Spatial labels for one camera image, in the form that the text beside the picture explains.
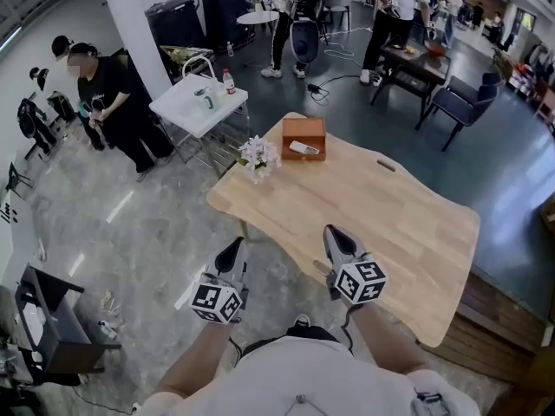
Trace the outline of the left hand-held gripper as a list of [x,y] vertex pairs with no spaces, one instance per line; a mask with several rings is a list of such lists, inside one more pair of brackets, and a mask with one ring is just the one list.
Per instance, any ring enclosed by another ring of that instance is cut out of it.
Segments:
[[246,285],[249,245],[244,237],[227,245],[207,263],[193,283],[189,308],[199,318],[217,324],[238,323],[250,290]]

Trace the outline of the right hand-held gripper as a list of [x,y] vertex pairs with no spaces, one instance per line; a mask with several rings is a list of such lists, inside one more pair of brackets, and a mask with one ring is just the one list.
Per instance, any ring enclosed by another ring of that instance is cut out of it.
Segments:
[[[345,299],[349,305],[363,305],[376,300],[388,281],[386,273],[375,257],[367,252],[360,239],[350,231],[328,224],[324,227],[323,241],[332,266],[326,284],[332,301]],[[341,257],[351,257],[338,263]]]

